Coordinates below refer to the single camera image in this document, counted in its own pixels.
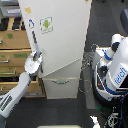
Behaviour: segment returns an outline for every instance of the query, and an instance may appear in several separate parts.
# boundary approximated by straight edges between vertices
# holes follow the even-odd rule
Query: wooden cabinet
[[[18,81],[7,81],[19,77],[24,70],[24,64],[31,53],[28,37],[25,30],[12,31],[14,18],[9,19],[8,29],[0,31],[0,95],[7,93],[17,86]],[[32,80],[25,97],[45,97],[43,82],[37,76]]]

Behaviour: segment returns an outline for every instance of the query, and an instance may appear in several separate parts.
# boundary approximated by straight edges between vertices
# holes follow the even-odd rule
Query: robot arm
[[[0,97],[0,115],[7,118],[15,105],[22,98],[29,87],[31,78],[28,73],[24,72],[19,77],[19,82],[16,87]]]
[[[28,89],[31,82],[30,77],[36,75],[40,68],[42,68],[42,54],[37,57],[37,52],[32,52],[25,62],[26,72],[20,75],[18,85],[0,96],[0,128],[5,128],[5,119]]]

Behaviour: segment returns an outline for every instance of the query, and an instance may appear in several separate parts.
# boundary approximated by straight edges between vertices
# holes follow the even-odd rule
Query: white refrigerator
[[[77,98],[92,0],[19,0],[29,43],[43,54],[48,99]]]

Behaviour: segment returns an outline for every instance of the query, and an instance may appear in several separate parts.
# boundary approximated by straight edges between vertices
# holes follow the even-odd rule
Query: blue logo
[[[120,72],[117,74],[117,78],[114,78],[115,82],[116,82],[118,85],[122,82],[122,80],[123,80],[123,78],[124,78],[126,72],[127,72],[127,71],[126,71],[124,68],[120,68]]]

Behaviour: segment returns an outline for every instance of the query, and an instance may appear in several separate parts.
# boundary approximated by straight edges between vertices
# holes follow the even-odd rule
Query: robot body
[[[111,47],[98,49],[92,65],[94,91],[103,102],[111,104],[113,100],[119,100],[128,89],[125,85],[128,75],[128,37],[115,34],[112,37]],[[98,63],[94,62],[96,58],[100,58]]]

